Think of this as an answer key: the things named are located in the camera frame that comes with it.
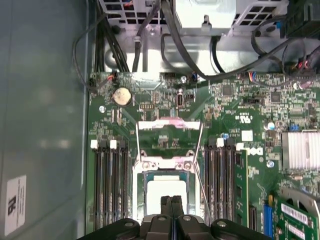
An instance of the black cable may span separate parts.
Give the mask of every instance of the black cable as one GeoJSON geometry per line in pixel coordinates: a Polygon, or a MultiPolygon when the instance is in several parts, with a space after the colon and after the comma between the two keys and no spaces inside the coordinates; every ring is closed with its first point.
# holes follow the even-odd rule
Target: black cable
{"type": "Polygon", "coordinates": [[[105,19],[107,16],[106,13],[102,14],[95,23],[93,23],[92,25],[90,25],[85,31],[83,31],[80,36],[78,36],[75,41],[72,44],[72,60],[73,60],[73,64],[75,67],[75,71],[76,74],[78,75],[79,79],[81,80],[81,84],[89,91],[97,91],[99,89],[101,89],[107,82],[108,79],[105,79],[104,81],[102,81],[101,83],[98,84],[98,86],[90,86],[89,84],[86,83],[86,80],[84,79],[84,77],[81,74],[81,70],[77,61],[77,44],[78,42],[89,32],[91,32],[103,19],[105,19]]]}
{"type": "MultiPolygon", "coordinates": [[[[271,19],[268,19],[268,20],[264,21],[255,30],[252,31],[252,34],[251,34],[251,45],[252,45],[253,50],[260,57],[265,55],[265,54],[267,54],[267,53],[257,43],[257,40],[256,40],[257,32],[260,31],[260,29],[265,25],[268,25],[268,24],[271,24],[271,23],[275,23],[275,22],[280,22],[280,21],[283,21],[285,19],[286,19],[286,16],[275,16],[274,18],[271,18],[271,19]]],[[[276,56],[271,55],[269,57],[269,59],[274,61],[279,66],[279,68],[282,69],[283,66],[282,66],[281,60],[279,58],[277,58],[276,56]]]]}
{"type": "Polygon", "coordinates": [[[119,57],[119,59],[121,61],[120,64],[123,67],[123,71],[121,71],[121,72],[130,72],[128,64],[127,64],[127,61],[126,61],[125,54],[122,51],[122,49],[121,49],[121,47],[120,47],[120,45],[119,45],[114,33],[113,33],[113,30],[112,30],[112,28],[110,26],[110,23],[109,23],[108,19],[105,18],[103,23],[104,23],[104,26],[106,28],[106,33],[107,33],[106,34],[106,38],[108,40],[108,43],[109,43],[110,46],[113,46],[115,48],[115,50],[116,50],[116,52],[112,52],[113,53],[113,57],[116,60],[116,55],[118,55],[118,57],[119,57]]]}
{"type": "Polygon", "coordinates": [[[309,68],[312,68],[312,63],[314,62],[315,59],[317,59],[318,57],[320,57],[320,46],[318,46],[315,50],[313,50],[308,58],[307,58],[307,66],[309,68]]]}
{"type": "Polygon", "coordinates": [[[286,56],[287,56],[287,52],[288,52],[288,48],[289,48],[289,45],[287,45],[283,50],[282,58],[281,58],[281,69],[282,69],[284,76],[287,78],[287,80],[280,83],[280,84],[275,84],[275,85],[268,85],[268,84],[254,81],[254,80],[252,81],[252,83],[255,85],[261,86],[261,87],[277,88],[277,87],[286,86],[286,85],[296,81],[297,79],[295,77],[305,68],[305,64],[307,61],[307,50],[306,50],[305,42],[303,41],[303,39],[300,39],[300,41],[302,41],[302,45],[303,45],[303,61],[302,61],[302,66],[299,68],[298,71],[294,72],[291,76],[285,70],[285,61],[286,61],[286,56]]]}
{"type": "MultiPolygon", "coordinates": [[[[96,2],[96,5],[97,5],[97,14],[98,14],[98,16],[100,16],[100,15],[103,14],[103,10],[102,10],[102,8],[100,6],[99,1],[96,2]]],[[[127,70],[125,69],[125,66],[128,67],[126,59],[124,57],[121,58],[121,56],[120,56],[121,53],[123,54],[122,49],[121,49],[121,47],[120,47],[120,45],[119,45],[119,43],[118,43],[118,41],[117,41],[112,29],[111,29],[111,26],[110,26],[109,21],[108,21],[107,18],[105,18],[103,20],[103,22],[101,23],[101,28],[100,29],[101,29],[101,32],[102,32],[102,40],[101,40],[102,41],[101,42],[102,46],[105,46],[105,39],[106,39],[108,41],[110,50],[111,50],[111,52],[113,54],[114,60],[116,62],[116,65],[117,65],[119,71],[120,72],[129,72],[129,68],[127,68],[127,70]]],[[[103,57],[103,63],[101,63],[101,64],[103,64],[103,67],[100,66],[100,69],[103,68],[103,70],[104,70],[104,62],[105,62],[105,60],[104,60],[104,57],[103,57]]]]}
{"type": "MultiPolygon", "coordinates": [[[[283,49],[285,46],[289,45],[290,43],[296,41],[296,39],[288,39],[287,41],[281,43],[279,46],[275,47],[274,49],[272,49],[269,53],[263,55],[262,57],[260,57],[259,59],[257,59],[256,61],[245,65],[243,67],[240,67],[239,69],[227,72],[227,73],[221,73],[218,75],[205,75],[199,68],[198,66],[194,63],[194,61],[192,60],[192,58],[190,57],[188,51],[186,50],[185,46],[182,43],[182,40],[180,38],[179,32],[177,30],[175,21],[174,21],[174,17],[171,13],[170,7],[167,3],[166,0],[162,0],[162,12],[164,14],[164,17],[166,19],[166,24],[168,26],[168,29],[170,31],[170,34],[172,36],[172,39],[178,49],[178,52],[180,53],[180,55],[182,56],[183,60],[186,62],[186,64],[196,73],[198,74],[201,78],[208,80],[208,81],[214,81],[214,82],[218,82],[221,81],[223,79],[232,77],[233,75],[237,75],[240,74],[242,72],[248,71],[256,66],[258,66],[259,64],[261,64],[262,62],[264,62],[266,59],[268,59],[270,56],[274,55],[276,52],[280,51],[281,49],[283,49]]],[[[208,86],[208,82],[207,81],[201,81],[197,84],[198,87],[202,87],[202,86],[208,86]]]]}
{"type": "Polygon", "coordinates": [[[220,73],[225,73],[217,57],[217,44],[219,42],[219,37],[212,37],[211,42],[212,42],[211,51],[212,51],[212,58],[213,58],[214,65],[216,66],[216,68],[219,70],[220,73]]]}
{"type": "MultiPolygon", "coordinates": [[[[148,14],[148,16],[144,19],[142,24],[140,25],[138,32],[136,33],[137,38],[141,38],[142,33],[144,32],[145,28],[148,24],[152,21],[152,19],[155,17],[155,15],[158,13],[160,9],[160,1],[158,0],[155,5],[153,6],[151,12],[148,14]]],[[[138,71],[138,65],[139,65],[139,58],[141,53],[141,42],[137,41],[134,45],[134,60],[132,65],[132,72],[135,73],[138,71]]]]}
{"type": "Polygon", "coordinates": [[[181,70],[180,68],[174,67],[170,61],[167,59],[166,55],[165,55],[165,49],[166,49],[166,44],[165,44],[165,37],[170,37],[171,35],[169,33],[164,33],[161,35],[161,39],[160,39],[160,49],[161,49],[161,58],[162,61],[167,65],[167,67],[169,67],[169,69],[173,70],[175,73],[179,73],[179,74],[183,74],[183,75],[188,75],[191,72],[184,72],[183,70],[181,70]]]}

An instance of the gray case wall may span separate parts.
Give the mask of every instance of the gray case wall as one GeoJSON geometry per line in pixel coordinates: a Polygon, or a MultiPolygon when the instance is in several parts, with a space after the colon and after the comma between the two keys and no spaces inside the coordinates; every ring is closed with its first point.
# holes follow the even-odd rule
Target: gray case wall
{"type": "MultiPolygon", "coordinates": [[[[87,11],[86,0],[0,1],[0,239],[84,234],[86,110],[71,52],[87,11]],[[22,175],[25,223],[5,237],[7,182],[22,175]]],[[[84,39],[82,69],[87,49],[84,39]]]]}

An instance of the white label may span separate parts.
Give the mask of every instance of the white label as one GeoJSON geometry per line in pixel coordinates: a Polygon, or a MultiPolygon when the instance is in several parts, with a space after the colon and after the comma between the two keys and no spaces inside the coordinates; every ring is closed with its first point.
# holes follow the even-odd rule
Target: white label
{"type": "Polygon", "coordinates": [[[288,229],[291,233],[293,233],[294,235],[296,235],[297,237],[305,240],[306,239],[306,236],[305,236],[305,233],[303,231],[300,231],[299,229],[297,229],[296,227],[288,224],[288,229]]]}
{"type": "Polygon", "coordinates": [[[241,139],[243,142],[252,142],[254,140],[254,133],[252,130],[241,131],[241,139]]]}
{"type": "Polygon", "coordinates": [[[283,203],[281,204],[281,211],[308,226],[307,215],[293,209],[292,207],[284,205],[283,203]]]}
{"type": "Polygon", "coordinates": [[[25,224],[27,176],[11,179],[6,184],[4,235],[25,224]]]}

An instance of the blue pci slot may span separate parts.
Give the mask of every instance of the blue pci slot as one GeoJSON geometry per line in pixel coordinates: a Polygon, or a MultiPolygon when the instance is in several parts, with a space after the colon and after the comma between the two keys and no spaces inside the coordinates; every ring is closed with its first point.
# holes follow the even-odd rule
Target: blue pci slot
{"type": "Polygon", "coordinates": [[[264,235],[267,235],[268,237],[272,238],[272,207],[269,205],[263,206],[263,233],[264,235]]]}

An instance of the heatsink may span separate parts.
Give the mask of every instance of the heatsink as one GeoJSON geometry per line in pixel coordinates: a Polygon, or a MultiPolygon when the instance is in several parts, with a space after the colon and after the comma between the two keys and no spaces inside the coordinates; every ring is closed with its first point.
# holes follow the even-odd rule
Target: heatsink
{"type": "Polygon", "coordinates": [[[284,170],[320,170],[320,133],[282,133],[284,170]]]}

